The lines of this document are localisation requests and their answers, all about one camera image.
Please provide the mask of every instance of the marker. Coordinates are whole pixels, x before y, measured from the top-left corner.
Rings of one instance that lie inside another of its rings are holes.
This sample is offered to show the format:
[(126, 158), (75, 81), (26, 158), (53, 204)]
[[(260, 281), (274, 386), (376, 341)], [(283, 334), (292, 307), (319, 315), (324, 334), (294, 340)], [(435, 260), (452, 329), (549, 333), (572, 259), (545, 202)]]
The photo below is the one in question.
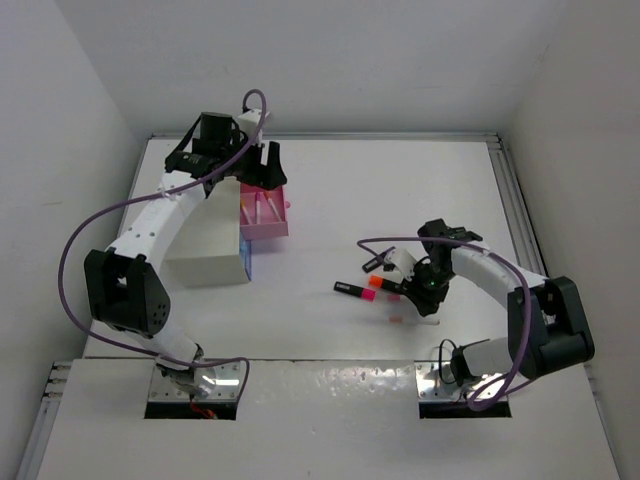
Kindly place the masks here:
[[(384, 252), (382, 252), (380, 254), (380, 257), (385, 258), (387, 256), (387, 253), (389, 253), (394, 248), (395, 247), (387, 248)], [(362, 270), (364, 270), (364, 273), (373, 272), (376, 268), (378, 268), (380, 265), (382, 265), (382, 263), (383, 262), (380, 261), (379, 257), (373, 257), (371, 260), (369, 260), (367, 263), (365, 263), (362, 266)]]
[(281, 222), (282, 221), (282, 217), (278, 213), (278, 209), (276, 208), (276, 204), (273, 203), (273, 198), (271, 198), (271, 193), (264, 192), (263, 194), (264, 194), (264, 197), (267, 199), (267, 203), (269, 204), (269, 207), (271, 207), (271, 211), (273, 212), (275, 217), (278, 219), (278, 221)]
[(402, 288), (399, 283), (392, 282), (391, 280), (387, 280), (386, 278), (378, 277), (376, 275), (371, 275), (371, 277), (369, 277), (369, 286), (391, 293), (402, 294)]
[(346, 293), (347, 295), (362, 298), (368, 302), (373, 302), (373, 299), (376, 298), (376, 292), (374, 290), (358, 287), (356, 285), (349, 285), (348, 283), (336, 282), (333, 285), (333, 289), (336, 292)]
[(260, 192), (256, 193), (256, 225), (260, 225)]
[(251, 217), (249, 216), (249, 211), (247, 210), (247, 206), (244, 204), (243, 199), (240, 199), (240, 210), (242, 210), (242, 214), (244, 215), (244, 219), (247, 222), (247, 225), (253, 225)]

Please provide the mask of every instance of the white cardboard box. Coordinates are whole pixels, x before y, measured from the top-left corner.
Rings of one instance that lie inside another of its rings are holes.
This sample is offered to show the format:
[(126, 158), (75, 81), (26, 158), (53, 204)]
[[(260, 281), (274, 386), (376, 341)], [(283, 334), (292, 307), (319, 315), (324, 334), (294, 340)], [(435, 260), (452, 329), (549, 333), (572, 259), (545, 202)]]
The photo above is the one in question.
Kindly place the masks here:
[(236, 285), (251, 280), (250, 245), (240, 234), (240, 182), (215, 186), (183, 225), (165, 268), (186, 287)]

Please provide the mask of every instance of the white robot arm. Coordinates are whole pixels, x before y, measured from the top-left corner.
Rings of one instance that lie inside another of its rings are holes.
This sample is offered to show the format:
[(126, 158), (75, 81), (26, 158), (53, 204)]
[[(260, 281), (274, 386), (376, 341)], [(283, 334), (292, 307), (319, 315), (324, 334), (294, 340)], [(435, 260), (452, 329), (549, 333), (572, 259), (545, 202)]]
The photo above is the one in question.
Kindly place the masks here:
[[(404, 279), (387, 286), (406, 295), (426, 316), (438, 310), (454, 276), (473, 282), (507, 310), (508, 336), (455, 348), (448, 373), (461, 386), (485, 374), (511, 370), (525, 323), (520, 280), (488, 255), (480, 236), (463, 227), (450, 228), (438, 219), (427, 222), (418, 235), (463, 242), (472, 248), (422, 241), (428, 256), (417, 262), (404, 249), (394, 249), (385, 262)], [(576, 285), (566, 277), (549, 279), (512, 266), (522, 274), (531, 294), (531, 330), (519, 373), (533, 380), (593, 358), (593, 339)]]
[(266, 190), (287, 182), (280, 165), (279, 144), (269, 143), (267, 163), (263, 165), (264, 145), (259, 132), (256, 142), (231, 169), (202, 185), (174, 190), (210, 174), (231, 158), (252, 136), (260, 116), (260, 110), (247, 110), (237, 120), (229, 115), (203, 113), (200, 136), (193, 139), (191, 151), (185, 148), (198, 122), (165, 161), (165, 173), (157, 188), (163, 195), (147, 203), (106, 251), (92, 250), (85, 259), (93, 318), (157, 352), (161, 369), (187, 387), (192, 383), (193, 369), (167, 358), (192, 363), (203, 352), (170, 318), (171, 302), (157, 275), (160, 264), (184, 222), (224, 177), (233, 175)]

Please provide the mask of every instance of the black marker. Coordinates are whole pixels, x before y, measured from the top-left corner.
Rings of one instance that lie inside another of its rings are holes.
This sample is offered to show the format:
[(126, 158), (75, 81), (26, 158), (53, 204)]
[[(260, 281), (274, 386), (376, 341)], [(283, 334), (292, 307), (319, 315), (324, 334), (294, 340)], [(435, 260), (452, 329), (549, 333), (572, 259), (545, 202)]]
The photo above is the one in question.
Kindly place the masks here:
[[(387, 256), (387, 254), (393, 250), (396, 247), (389, 247), (387, 248), (384, 252), (382, 252), (380, 254), (380, 257), (384, 258)], [(384, 262), (380, 261), (379, 257), (373, 257), (371, 260), (369, 260), (367, 263), (365, 263), (362, 266), (362, 270), (364, 270), (364, 273), (369, 273), (369, 272), (373, 272), (376, 268), (378, 268), (380, 265), (382, 265)]]
[(349, 285), (348, 283), (336, 282), (333, 285), (333, 289), (336, 292), (346, 293), (352, 297), (362, 298), (369, 302), (373, 302), (373, 299), (376, 298), (376, 292), (374, 290), (358, 287), (357, 285)]

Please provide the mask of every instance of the white table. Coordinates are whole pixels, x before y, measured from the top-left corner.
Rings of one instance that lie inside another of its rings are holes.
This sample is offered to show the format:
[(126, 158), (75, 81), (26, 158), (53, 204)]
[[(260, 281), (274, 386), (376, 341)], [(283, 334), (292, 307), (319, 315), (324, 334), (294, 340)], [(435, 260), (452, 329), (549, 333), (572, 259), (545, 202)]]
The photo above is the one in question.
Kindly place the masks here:
[(210, 422), (143, 420), (150, 360), (77, 360), (38, 480), (617, 478), (582, 367), (510, 419), (420, 420), (412, 366), (254, 361), (237, 420)]
[[(152, 139), (133, 195), (154, 192), (164, 158), (177, 140)], [(369, 304), (332, 291), (342, 280), (366, 286), (363, 237), (416, 235), (442, 217), (465, 226), (515, 260), (507, 222), (484, 142), (402, 140), (285, 140), (290, 237), (253, 243), (253, 281), (215, 289), (182, 288), (161, 270), (174, 319), (213, 357), (264, 359), (425, 359), (446, 337), (467, 343), (506, 334), (506, 313), (464, 279), (444, 305), (420, 323), (409, 302)], [(128, 226), (142, 207), (132, 207)], [(419, 243), (406, 244), (416, 258)], [(389, 323), (400, 313), (403, 325)], [(94, 330), (124, 335), (94, 322)], [(84, 356), (129, 357), (90, 339)]]
[[(149, 142), (134, 195), (155, 188), (174, 144)], [(391, 324), (396, 307), (331, 290), (365, 283), (358, 238), (438, 217), (515, 259), (486, 143), (286, 140), (282, 159), (291, 237), (254, 244), (249, 285), (188, 290), (161, 273), (172, 315), (207, 355), (272, 359), (252, 362), (237, 420), (143, 420), (153, 361), (90, 340), (40, 480), (617, 478), (582, 366), (513, 395), (511, 419), (419, 420), (412, 360), (434, 358), (445, 337), (506, 333), (505, 312), (474, 286), (452, 283), (439, 326), (409, 324), (411, 309)]]

